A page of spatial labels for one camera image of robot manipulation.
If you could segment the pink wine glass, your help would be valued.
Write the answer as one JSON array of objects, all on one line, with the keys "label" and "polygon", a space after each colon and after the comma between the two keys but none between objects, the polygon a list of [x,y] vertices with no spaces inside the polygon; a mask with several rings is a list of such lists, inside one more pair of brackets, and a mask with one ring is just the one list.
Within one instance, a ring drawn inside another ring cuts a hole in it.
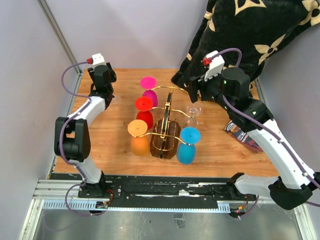
[{"label": "pink wine glass", "polygon": [[142,96],[148,97],[152,100],[153,107],[158,106],[158,97],[153,88],[156,86],[157,81],[152,76],[145,76],[140,80],[140,86],[145,89]]}]

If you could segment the clear wine glass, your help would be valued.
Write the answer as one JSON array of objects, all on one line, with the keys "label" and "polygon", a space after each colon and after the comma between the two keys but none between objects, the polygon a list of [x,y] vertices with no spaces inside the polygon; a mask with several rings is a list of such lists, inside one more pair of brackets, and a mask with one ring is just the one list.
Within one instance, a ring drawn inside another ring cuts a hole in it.
[{"label": "clear wine glass", "polygon": [[111,98],[110,104],[111,105],[119,104],[121,100],[122,100],[121,95],[118,95],[118,94],[117,95],[113,95],[112,98]]},{"label": "clear wine glass", "polygon": [[201,106],[195,105],[195,104],[190,104],[186,107],[185,117],[183,120],[182,127],[193,127],[196,128],[199,123],[197,120],[197,117],[199,117],[203,112],[203,109]]}]

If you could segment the clear wine glass front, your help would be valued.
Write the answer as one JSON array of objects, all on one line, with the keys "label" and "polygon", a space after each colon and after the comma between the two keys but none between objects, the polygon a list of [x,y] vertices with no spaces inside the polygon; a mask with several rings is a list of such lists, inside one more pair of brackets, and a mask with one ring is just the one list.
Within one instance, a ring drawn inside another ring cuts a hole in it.
[{"label": "clear wine glass front", "polygon": [[195,105],[195,104],[190,104],[186,107],[185,117],[183,120],[182,127],[193,127],[196,128],[199,123],[197,120],[197,117],[199,117],[203,112],[203,109],[201,106]]}]

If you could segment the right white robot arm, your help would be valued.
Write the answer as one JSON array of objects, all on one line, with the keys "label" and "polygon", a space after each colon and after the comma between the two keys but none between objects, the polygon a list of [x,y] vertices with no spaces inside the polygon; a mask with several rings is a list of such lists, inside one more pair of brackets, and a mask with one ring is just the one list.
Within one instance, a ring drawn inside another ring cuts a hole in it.
[{"label": "right white robot arm", "polygon": [[229,119],[258,144],[279,174],[257,177],[237,173],[228,181],[227,196],[232,200],[245,194],[271,198],[285,210],[309,204],[313,191],[320,187],[319,172],[308,167],[293,150],[268,107],[250,97],[249,85],[250,77],[238,67],[226,68],[209,79],[193,76],[186,85],[189,92],[204,88],[226,110]]}]

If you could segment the blue wine glass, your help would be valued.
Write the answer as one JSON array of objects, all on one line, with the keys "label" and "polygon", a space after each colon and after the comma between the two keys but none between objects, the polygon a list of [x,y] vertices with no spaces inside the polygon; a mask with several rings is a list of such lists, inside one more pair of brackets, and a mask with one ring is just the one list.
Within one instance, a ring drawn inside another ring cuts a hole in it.
[{"label": "blue wine glass", "polygon": [[180,133],[180,143],[176,157],[182,164],[191,164],[196,157],[196,144],[201,140],[201,133],[194,127],[185,127]]}]

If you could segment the printed cloth bag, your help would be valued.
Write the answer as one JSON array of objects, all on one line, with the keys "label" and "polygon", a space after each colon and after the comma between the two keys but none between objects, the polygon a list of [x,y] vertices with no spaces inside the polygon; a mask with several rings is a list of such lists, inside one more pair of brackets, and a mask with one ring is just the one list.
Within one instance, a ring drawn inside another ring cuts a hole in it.
[{"label": "printed cloth bag", "polygon": [[240,143],[242,146],[246,147],[253,153],[262,153],[262,148],[251,138],[246,132],[243,132],[240,127],[238,127],[232,120],[230,120],[224,128],[224,131]]}]

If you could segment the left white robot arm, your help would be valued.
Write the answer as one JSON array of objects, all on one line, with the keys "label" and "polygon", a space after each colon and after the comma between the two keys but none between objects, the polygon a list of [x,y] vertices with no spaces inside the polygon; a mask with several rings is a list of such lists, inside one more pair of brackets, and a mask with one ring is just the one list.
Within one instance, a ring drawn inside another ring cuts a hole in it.
[{"label": "left white robot arm", "polygon": [[105,175],[91,156],[89,126],[114,98],[112,83],[117,76],[109,62],[88,69],[92,80],[89,95],[75,94],[86,102],[67,117],[58,117],[54,129],[54,153],[77,169],[82,177],[80,188],[86,197],[102,198],[107,193]]}]

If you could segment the orange wine glass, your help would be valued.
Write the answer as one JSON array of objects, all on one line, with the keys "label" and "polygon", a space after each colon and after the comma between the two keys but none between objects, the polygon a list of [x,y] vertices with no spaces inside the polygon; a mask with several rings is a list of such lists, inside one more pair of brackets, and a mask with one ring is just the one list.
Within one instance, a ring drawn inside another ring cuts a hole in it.
[{"label": "orange wine glass", "polygon": [[134,155],[144,157],[150,152],[149,139],[145,135],[148,125],[141,119],[135,119],[128,124],[127,131],[132,136],[131,151]]}]

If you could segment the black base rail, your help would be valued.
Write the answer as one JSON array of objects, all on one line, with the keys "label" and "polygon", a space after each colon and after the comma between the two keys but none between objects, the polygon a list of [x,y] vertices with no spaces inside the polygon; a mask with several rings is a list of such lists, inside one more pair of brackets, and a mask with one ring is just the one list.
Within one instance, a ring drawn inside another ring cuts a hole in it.
[{"label": "black base rail", "polygon": [[256,196],[229,189],[227,178],[106,175],[100,183],[87,184],[79,198],[102,201],[113,196],[111,207],[137,211],[212,211],[219,202],[245,204]]}]

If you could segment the black floral blanket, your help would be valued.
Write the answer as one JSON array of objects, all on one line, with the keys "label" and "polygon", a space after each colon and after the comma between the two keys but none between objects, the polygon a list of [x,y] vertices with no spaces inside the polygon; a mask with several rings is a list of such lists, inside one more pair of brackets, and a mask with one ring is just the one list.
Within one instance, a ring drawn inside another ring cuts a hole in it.
[{"label": "black floral blanket", "polygon": [[186,58],[171,81],[184,88],[204,74],[202,60],[213,51],[237,48],[239,67],[253,81],[266,60],[320,22],[318,0],[210,0]]}]

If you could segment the aluminium corner post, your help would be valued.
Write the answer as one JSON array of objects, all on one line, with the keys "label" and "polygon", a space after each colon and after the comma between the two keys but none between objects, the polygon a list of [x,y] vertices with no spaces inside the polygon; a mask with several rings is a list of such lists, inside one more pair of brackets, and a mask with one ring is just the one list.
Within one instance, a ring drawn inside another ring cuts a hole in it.
[{"label": "aluminium corner post", "polygon": [[71,51],[71,48],[69,44],[67,43],[67,40],[46,0],[36,0],[38,3],[40,9],[42,10],[44,16],[46,17],[51,29],[53,30],[55,36],[57,37],[58,42],[60,43],[60,46],[62,47],[62,50],[64,51],[65,55],[67,56],[67,59],[71,64],[75,64],[77,62],[74,54]]}]

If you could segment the red wine glass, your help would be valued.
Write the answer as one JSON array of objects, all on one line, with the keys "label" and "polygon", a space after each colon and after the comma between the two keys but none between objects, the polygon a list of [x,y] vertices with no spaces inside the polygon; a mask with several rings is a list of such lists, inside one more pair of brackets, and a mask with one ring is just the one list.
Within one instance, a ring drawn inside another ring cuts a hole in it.
[{"label": "red wine glass", "polygon": [[136,119],[146,122],[147,129],[150,130],[154,124],[153,115],[150,112],[153,107],[152,99],[147,96],[141,96],[135,101],[135,107],[138,109]]}]

